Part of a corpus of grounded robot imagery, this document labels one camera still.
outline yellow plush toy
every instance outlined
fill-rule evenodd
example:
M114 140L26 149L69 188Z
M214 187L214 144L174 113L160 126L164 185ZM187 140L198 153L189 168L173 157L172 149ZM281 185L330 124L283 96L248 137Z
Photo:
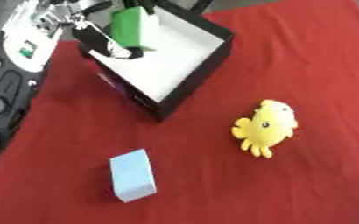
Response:
M292 137L293 129L298 127L294 111L287 104L272 100L262 101L261 108L255 111L252 120L237 120L231 131L234 137L244 139L241 144L243 151L250 147L253 156L271 158L270 147Z

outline gray floor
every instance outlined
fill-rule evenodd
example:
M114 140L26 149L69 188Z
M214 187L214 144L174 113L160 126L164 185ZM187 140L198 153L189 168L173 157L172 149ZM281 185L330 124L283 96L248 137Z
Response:
M23 0L0 0L0 28L8 18L8 16L12 13L15 7L22 2ZM112 0L114 5L117 7L121 7L121 0ZM196 0L171 0L176 4L184 8L191 7ZM234 7L247 6L251 4L263 4L271 1L279 1L279 0L215 0L207 11L218 11L218 10L226 10ZM102 11L100 13L96 13L91 18L96 23L104 25L109 21L109 13L107 11Z

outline light blue cube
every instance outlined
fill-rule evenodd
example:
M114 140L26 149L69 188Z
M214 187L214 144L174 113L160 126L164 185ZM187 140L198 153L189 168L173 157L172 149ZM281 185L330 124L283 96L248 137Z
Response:
M123 202L157 192L150 159L144 149L110 159L115 195Z

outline black box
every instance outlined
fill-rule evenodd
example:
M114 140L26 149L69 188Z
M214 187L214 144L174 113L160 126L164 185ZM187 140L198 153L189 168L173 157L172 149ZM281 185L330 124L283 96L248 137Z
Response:
M89 54L104 80L163 121L229 56L233 33L166 1L155 11L162 30L156 52L131 60Z

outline red tablecloth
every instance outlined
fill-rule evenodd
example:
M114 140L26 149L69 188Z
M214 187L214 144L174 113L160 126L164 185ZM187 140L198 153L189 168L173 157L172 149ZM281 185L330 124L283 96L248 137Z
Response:
M359 6L285 0L207 17L236 33L233 52L163 123L60 44L0 157L0 224L359 223ZM229 132L263 99L299 120L271 160ZM139 148L158 193L124 204L108 159Z

